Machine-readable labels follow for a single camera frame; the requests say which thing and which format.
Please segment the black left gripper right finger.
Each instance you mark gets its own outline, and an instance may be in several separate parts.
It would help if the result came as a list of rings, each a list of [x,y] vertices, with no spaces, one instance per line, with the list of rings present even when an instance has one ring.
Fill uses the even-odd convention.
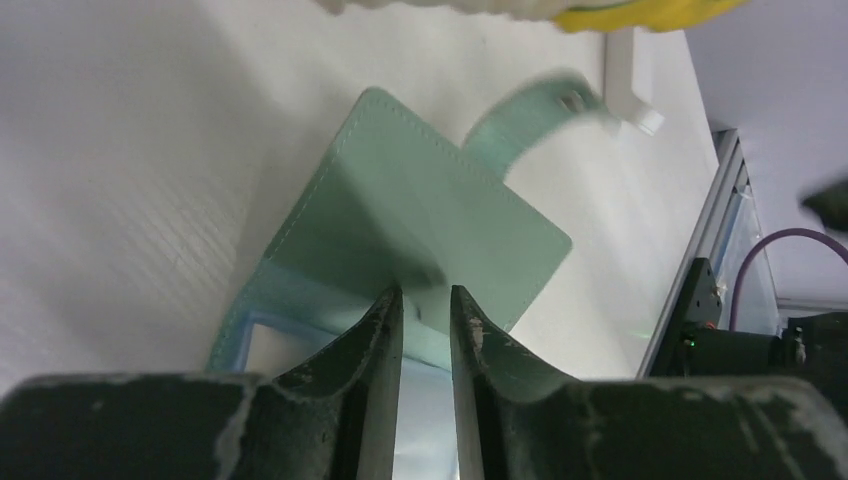
[[[451,291],[450,343],[464,479],[843,479],[847,427],[792,377],[588,382]]]

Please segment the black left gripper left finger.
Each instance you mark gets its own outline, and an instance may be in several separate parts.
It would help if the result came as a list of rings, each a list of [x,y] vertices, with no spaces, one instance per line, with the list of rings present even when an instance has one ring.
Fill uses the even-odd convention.
[[[1,402],[5,479],[388,479],[403,295],[276,376],[79,374]]]

